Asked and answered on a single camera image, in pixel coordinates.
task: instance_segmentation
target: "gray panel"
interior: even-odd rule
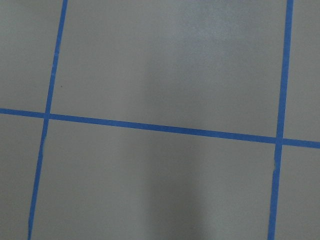
[[[320,141],[320,1],[294,3],[286,138]]]
[[[320,236],[320,149],[284,147],[276,221],[277,240]]]
[[[42,120],[0,115],[0,239],[27,239]]]
[[[51,121],[33,240],[257,240],[274,146]]]
[[[71,1],[52,112],[274,136],[285,1]]]
[[[0,1],[1,108],[45,111],[61,4]]]

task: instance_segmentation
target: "floor tile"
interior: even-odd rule
[[[320,2],[295,1],[284,136],[320,141]]]
[[[320,149],[283,149],[277,240],[316,240],[320,236]]]
[[[61,0],[1,1],[0,108],[44,112]]]
[[[52,112],[274,136],[285,5],[71,1]]]
[[[52,120],[33,240],[267,239],[274,145]]]
[[[27,239],[41,119],[0,115],[0,239]]]

